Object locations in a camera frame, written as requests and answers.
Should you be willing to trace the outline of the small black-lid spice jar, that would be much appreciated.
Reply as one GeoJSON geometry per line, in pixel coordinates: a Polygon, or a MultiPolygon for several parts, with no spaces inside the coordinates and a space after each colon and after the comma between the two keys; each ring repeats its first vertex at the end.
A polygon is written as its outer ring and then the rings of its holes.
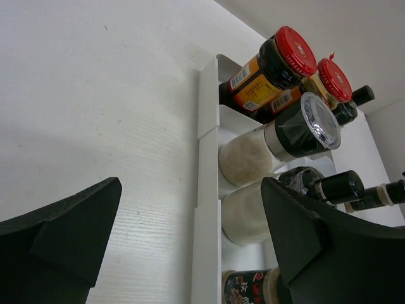
{"type": "Polygon", "coordinates": [[[404,203],[403,179],[365,189],[363,197],[360,200],[345,203],[344,207],[347,213],[354,213],[401,203],[404,203]]]}
{"type": "Polygon", "coordinates": [[[226,304],[293,303],[278,267],[266,270],[228,270],[221,276],[221,302],[226,304]]]}

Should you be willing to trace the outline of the white plastic organizer tray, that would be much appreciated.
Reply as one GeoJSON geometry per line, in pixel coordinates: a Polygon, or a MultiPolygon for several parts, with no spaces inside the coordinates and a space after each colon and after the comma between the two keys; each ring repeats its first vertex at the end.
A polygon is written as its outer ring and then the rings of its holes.
{"type": "MultiPolygon", "coordinates": [[[[231,139],[259,127],[259,123],[222,106],[218,86],[240,65],[222,54],[211,59],[199,76],[198,127],[199,168],[197,206],[194,212],[191,303],[221,303],[221,274],[225,270],[269,269],[277,266],[271,241],[237,246],[222,233],[222,197],[236,190],[218,169],[218,150],[231,139]]],[[[284,170],[309,165],[324,175],[354,170],[365,187],[389,183],[366,117],[346,125],[336,152],[293,161],[284,170]]]]}

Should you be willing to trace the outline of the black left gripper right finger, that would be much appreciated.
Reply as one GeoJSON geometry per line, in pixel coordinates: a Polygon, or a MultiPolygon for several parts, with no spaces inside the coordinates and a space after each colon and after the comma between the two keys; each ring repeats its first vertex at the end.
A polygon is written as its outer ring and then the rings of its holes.
{"type": "Polygon", "coordinates": [[[294,303],[403,303],[404,231],[346,214],[266,177],[266,220],[294,303]]]}

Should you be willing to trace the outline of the red-lid sauce jar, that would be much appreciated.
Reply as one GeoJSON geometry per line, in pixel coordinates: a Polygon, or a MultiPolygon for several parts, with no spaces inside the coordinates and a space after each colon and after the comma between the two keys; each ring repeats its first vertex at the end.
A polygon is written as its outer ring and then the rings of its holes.
{"type": "Polygon", "coordinates": [[[299,85],[276,95],[270,102],[254,111],[250,117],[261,124],[267,124],[276,119],[293,102],[300,100],[306,92],[319,96],[331,110],[336,109],[341,103],[350,101],[351,85],[344,72],[333,61],[334,56],[332,53],[328,58],[321,59],[314,75],[303,78],[299,85]]]}
{"type": "Polygon", "coordinates": [[[219,103],[250,115],[316,71],[309,44],[297,31],[283,26],[230,80],[219,85],[219,103]]]}

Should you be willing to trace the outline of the black-top brown chunk grinder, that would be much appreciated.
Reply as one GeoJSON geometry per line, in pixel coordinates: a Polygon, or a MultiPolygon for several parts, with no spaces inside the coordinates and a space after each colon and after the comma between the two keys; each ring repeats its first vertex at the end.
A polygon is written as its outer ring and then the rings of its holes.
{"type": "Polygon", "coordinates": [[[375,99],[373,89],[364,85],[363,87],[352,92],[352,99],[346,103],[339,103],[332,110],[338,124],[343,127],[354,121],[358,116],[358,107],[375,99]]]}

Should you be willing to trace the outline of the black-top white powder grinder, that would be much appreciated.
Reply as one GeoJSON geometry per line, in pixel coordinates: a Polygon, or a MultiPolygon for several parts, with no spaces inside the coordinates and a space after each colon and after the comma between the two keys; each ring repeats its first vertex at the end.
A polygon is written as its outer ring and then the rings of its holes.
{"type": "MultiPolygon", "coordinates": [[[[353,170],[325,177],[313,167],[296,167],[276,180],[300,194],[335,207],[361,199],[364,185],[353,170]]],[[[270,238],[261,194],[261,181],[226,195],[221,201],[221,227],[234,244],[258,244],[270,238]]]]}

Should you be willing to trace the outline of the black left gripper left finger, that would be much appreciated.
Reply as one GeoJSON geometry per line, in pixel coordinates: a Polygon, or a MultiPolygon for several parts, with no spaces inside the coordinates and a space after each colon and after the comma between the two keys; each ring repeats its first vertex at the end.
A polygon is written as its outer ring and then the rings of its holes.
{"type": "Polygon", "coordinates": [[[120,203],[110,177],[1,222],[1,303],[85,303],[120,203]]]}

